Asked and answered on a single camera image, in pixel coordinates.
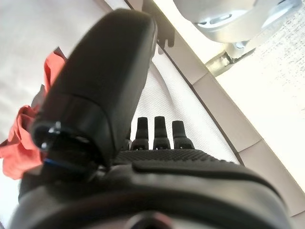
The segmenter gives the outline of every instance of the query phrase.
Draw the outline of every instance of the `silver metal part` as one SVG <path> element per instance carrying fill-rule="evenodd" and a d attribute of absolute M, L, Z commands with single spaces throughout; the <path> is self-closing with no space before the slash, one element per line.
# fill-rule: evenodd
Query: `silver metal part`
<path fill-rule="evenodd" d="M 272 37 L 301 0 L 173 0 L 179 12 L 207 38 L 225 43 L 224 52 L 206 63 L 214 76 Z"/>
<path fill-rule="evenodd" d="M 251 40 L 302 5 L 301 0 L 173 0 L 180 13 L 207 38 L 235 43 Z"/>

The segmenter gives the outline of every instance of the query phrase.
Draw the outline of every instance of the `white fabric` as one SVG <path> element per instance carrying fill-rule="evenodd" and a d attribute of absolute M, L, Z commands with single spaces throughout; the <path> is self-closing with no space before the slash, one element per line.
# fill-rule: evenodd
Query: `white fabric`
<path fill-rule="evenodd" d="M 2 141 L 7 138 L 18 109 L 31 104 L 39 91 L 46 56 L 57 46 L 69 55 L 105 11 L 92 0 L 2 0 L 0 12 Z M 166 55 L 156 53 L 153 63 L 156 67 L 151 66 L 132 121 L 132 138 L 137 117 L 146 116 L 152 148 L 153 120 L 155 116 L 163 115 L 170 140 L 172 121 L 182 120 L 187 136 L 197 149 L 216 158 L 237 162 L 220 131 Z M 18 203 L 18 183 L 0 172 L 0 221 L 5 227 Z"/>

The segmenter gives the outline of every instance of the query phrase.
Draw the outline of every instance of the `red fabric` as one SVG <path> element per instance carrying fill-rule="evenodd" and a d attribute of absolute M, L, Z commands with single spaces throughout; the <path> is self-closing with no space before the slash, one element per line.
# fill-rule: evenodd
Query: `red fabric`
<path fill-rule="evenodd" d="M 64 66 L 64 59 L 51 53 L 44 63 L 44 81 L 46 93 L 54 83 L 58 73 Z M 26 105 L 20 108 L 9 137 L 0 144 L 0 157 L 3 158 L 3 173 L 13 179 L 22 178 L 24 171 L 41 164 L 41 154 L 34 145 L 28 132 L 38 111 Z"/>

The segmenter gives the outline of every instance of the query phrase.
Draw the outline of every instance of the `white surface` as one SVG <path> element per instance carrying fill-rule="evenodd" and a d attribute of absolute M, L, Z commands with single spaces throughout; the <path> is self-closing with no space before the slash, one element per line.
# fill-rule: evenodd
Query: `white surface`
<path fill-rule="evenodd" d="M 116 2 L 122 4 L 122 0 L 113 1 Z M 31 104 L 39 91 L 47 55 L 60 46 L 69 56 L 77 41 L 104 14 L 93 0 L 0 2 L 0 141 L 7 138 L 18 109 Z M 156 54 L 153 61 L 163 78 L 152 67 L 135 115 L 135 118 L 149 117 L 150 145 L 153 118 L 164 115 L 168 136 L 172 134 L 171 122 L 183 120 L 186 133 L 197 149 L 237 162 L 207 112 L 166 56 Z M 136 119 L 132 122 L 133 130 L 135 123 Z M 0 220 L 7 226 L 17 204 L 18 181 L 1 174 L 0 187 Z"/>
<path fill-rule="evenodd" d="M 305 191 L 305 6 L 216 78 Z"/>

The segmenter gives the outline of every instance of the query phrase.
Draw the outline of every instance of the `white mesh fabric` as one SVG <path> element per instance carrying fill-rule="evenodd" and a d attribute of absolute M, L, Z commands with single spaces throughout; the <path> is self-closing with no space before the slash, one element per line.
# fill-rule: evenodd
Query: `white mesh fabric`
<path fill-rule="evenodd" d="M 164 116 L 167 135 L 173 148 L 172 121 L 184 122 L 185 132 L 194 147 L 218 159 L 238 163 L 223 135 L 165 54 L 152 60 L 145 88 L 132 120 L 131 139 L 135 139 L 137 118 L 148 118 L 149 146 L 153 148 L 154 117 Z"/>

